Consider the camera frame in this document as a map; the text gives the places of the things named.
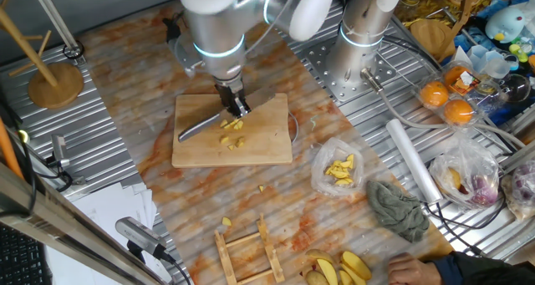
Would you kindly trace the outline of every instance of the plastic bag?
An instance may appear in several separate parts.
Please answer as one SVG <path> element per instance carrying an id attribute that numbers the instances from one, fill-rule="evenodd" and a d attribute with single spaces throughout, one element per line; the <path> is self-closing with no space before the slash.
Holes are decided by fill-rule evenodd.
<path id="1" fill-rule="evenodd" d="M 502 182 L 509 210 L 524 221 L 535 216 L 535 160 L 520 165 L 512 175 L 512 179 Z"/>
<path id="2" fill-rule="evenodd" d="M 349 155 L 354 155 L 354 166 L 349 170 L 353 183 L 335 185 L 334 176 L 326 176 L 325 171 L 335 160 L 345 161 Z M 342 140 L 331 138 L 325 143 L 314 158 L 311 167 L 312 187 L 326 196 L 347 196 L 363 191 L 364 160 L 360 152 Z"/>
<path id="3" fill-rule="evenodd" d="M 492 153 L 462 133 L 448 141 L 429 172 L 444 196 L 464 208 L 484 209 L 498 198 L 499 165 Z"/>

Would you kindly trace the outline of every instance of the human hand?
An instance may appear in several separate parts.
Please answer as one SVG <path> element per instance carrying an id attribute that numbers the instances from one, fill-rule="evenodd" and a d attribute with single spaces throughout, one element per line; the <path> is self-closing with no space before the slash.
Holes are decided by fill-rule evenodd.
<path id="1" fill-rule="evenodd" d="M 405 252 L 390 259 L 388 284 L 441 285 L 442 277 L 434 263 L 423 263 Z"/>

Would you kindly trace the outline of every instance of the kitchen knife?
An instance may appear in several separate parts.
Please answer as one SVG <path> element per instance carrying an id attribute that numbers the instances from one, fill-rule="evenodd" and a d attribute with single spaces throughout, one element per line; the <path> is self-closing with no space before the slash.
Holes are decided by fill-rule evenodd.
<path id="1" fill-rule="evenodd" d="M 275 89 L 273 86 L 266 86 L 261 89 L 257 89 L 256 91 L 250 93 L 249 95 L 245 96 L 245 103 L 247 104 L 248 108 L 253 111 L 257 107 L 261 106 L 262 104 L 267 103 L 269 100 L 273 99 L 275 97 Z M 233 121 L 235 117 L 228 112 L 227 109 L 222 109 L 218 113 L 203 119 L 200 122 L 195 123 L 193 126 L 188 127 L 187 129 L 183 130 L 178 135 L 178 141 L 184 142 L 185 140 L 190 139 L 192 136 L 200 133 L 205 128 L 210 127 L 210 125 L 213 125 L 216 122 L 221 122 L 223 120 L 227 120 L 229 122 Z"/>

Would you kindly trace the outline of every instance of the wooden cutting board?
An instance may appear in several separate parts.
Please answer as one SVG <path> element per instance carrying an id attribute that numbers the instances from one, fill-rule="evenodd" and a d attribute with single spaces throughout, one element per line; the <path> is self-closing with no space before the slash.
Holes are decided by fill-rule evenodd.
<path id="1" fill-rule="evenodd" d="M 224 130 L 217 123 L 182 143 L 178 141 L 178 135 L 185 128 L 206 118 L 206 113 L 213 112 L 217 107 L 221 107 L 217 94 L 176 97 L 172 156 L 175 168 L 292 163 L 286 94 L 276 94 L 275 98 L 244 117 L 241 130 Z M 219 142 L 222 135 L 229 137 L 225 144 Z M 229 150 L 227 146 L 236 143 L 239 137 L 245 138 L 245 144 Z"/>

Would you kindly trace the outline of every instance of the keyboard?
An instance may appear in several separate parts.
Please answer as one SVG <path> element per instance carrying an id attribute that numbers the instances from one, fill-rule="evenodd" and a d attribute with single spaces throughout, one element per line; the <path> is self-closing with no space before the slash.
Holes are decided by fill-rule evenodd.
<path id="1" fill-rule="evenodd" d="M 0 225 L 0 285 L 50 285 L 43 244 Z"/>

